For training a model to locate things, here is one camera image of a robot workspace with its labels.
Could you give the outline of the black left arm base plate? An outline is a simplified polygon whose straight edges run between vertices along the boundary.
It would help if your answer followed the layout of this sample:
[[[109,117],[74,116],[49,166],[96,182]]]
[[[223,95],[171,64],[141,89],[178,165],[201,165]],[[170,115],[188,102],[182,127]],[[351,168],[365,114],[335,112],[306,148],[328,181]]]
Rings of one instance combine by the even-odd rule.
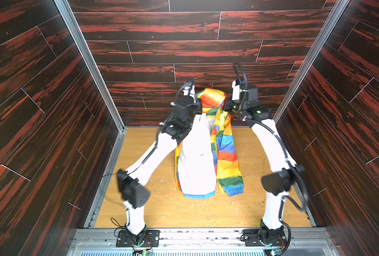
[[[159,241],[159,230],[144,229],[138,235],[135,235],[126,229],[119,231],[116,247],[158,247]]]

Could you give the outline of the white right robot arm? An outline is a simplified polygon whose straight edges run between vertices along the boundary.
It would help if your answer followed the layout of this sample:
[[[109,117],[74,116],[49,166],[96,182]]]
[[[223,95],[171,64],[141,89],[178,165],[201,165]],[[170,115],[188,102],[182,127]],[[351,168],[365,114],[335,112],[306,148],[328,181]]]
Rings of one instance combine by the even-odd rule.
[[[307,208],[309,195],[303,179],[305,168],[291,157],[279,136],[272,115],[260,108],[257,100],[246,102],[240,96],[233,95],[227,99],[225,110],[238,114],[252,129],[264,149],[272,173],[261,178],[266,191],[262,224],[268,230],[282,229],[285,225],[283,210],[286,200],[290,200],[300,212],[305,212]],[[289,196],[293,184],[301,186],[301,205]]]

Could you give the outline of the rainbow striped zip jacket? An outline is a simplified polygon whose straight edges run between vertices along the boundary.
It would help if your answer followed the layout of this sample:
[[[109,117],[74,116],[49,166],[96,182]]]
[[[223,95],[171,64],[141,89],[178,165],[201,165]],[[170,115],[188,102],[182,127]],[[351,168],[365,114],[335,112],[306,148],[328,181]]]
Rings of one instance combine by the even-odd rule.
[[[227,97],[215,89],[205,89],[197,97],[202,114],[195,116],[190,133],[175,150],[178,189],[190,199],[212,197],[216,189],[230,197],[242,194],[231,115],[223,109]]]

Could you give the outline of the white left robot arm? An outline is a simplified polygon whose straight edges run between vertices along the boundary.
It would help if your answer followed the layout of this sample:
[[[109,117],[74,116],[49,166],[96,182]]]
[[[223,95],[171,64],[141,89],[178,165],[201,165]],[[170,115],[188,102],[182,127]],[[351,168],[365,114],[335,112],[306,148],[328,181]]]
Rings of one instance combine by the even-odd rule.
[[[155,142],[127,170],[119,169],[116,173],[126,208],[125,230],[135,240],[146,231],[144,208],[151,193],[145,185],[162,161],[188,136],[196,116],[202,114],[202,100],[196,96],[183,96],[174,100],[172,106],[171,114],[157,128]]]

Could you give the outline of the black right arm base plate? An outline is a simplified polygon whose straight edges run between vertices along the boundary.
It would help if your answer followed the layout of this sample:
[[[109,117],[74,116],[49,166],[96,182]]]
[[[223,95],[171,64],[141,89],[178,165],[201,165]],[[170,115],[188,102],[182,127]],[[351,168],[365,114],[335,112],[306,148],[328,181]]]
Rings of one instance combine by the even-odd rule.
[[[246,246],[284,247],[287,237],[283,228],[244,229],[240,237]]]

